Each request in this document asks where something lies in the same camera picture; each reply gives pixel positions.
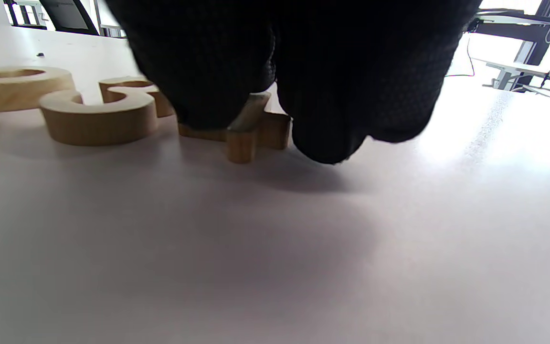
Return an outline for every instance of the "chair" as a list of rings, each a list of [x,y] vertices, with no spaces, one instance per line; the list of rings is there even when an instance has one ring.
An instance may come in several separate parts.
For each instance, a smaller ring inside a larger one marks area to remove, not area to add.
[[[99,35],[80,0],[40,0],[57,31]]]

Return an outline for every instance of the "gloved hand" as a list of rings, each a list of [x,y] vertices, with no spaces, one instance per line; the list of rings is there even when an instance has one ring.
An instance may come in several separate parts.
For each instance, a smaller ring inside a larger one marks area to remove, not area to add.
[[[225,128],[277,78],[295,145],[322,163],[421,133],[480,2],[107,0],[180,122]]]

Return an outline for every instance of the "wooden block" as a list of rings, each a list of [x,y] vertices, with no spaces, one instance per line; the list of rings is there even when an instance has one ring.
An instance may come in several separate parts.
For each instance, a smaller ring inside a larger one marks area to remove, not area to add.
[[[157,129],[155,100],[130,87],[112,87],[120,100],[84,105],[76,91],[47,94],[40,107],[53,140],[75,146],[106,146],[143,139]]]
[[[282,113],[263,113],[258,126],[258,146],[285,150],[290,140],[290,116]]]
[[[177,124],[177,132],[182,137],[209,141],[226,142],[226,130],[194,130],[185,124]]]
[[[0,112],[39,107],[44,94],[75,89],[72,74],[53,67],[0,68]]]
[[[256,155],[256,130],[226,135],[226,157],[233,163],[251,163]]]
[[[271,94],[251,94],[226,133],[226,156],[233,163],[251,163],[256,154],[257,132]]]
[[[99,81],[101,98],[103,98],[104,103],[115,102],[119,99],[119,96],[116,96],[119,93],[108,91],[110,87],[116,86],[134,87],[137,90],[143,91],[153,96],[156,102],[158,117],[168,117],[175,114],[175,110],[171,106],[171,103],[166,98],[166,96],[162,94],[162,92],[156,85],[154,85],[151,81],[142,76],[124,76],[122,78],[113,78]]]

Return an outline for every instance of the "window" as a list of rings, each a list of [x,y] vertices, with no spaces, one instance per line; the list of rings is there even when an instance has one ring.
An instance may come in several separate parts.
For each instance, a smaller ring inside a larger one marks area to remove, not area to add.
[[[482,9],[524,10],[526,14],[536,14],[541,0],[483,0]]]

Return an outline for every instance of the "table surface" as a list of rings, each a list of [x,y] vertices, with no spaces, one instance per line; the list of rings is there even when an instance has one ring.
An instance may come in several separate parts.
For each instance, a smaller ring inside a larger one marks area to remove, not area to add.
[[[2,65],[67,68],[88,103],[137,73],[123,40],[4,26]],[[0,344],[550,343],[550,98],[463,82],[339,166],[0,113]]]

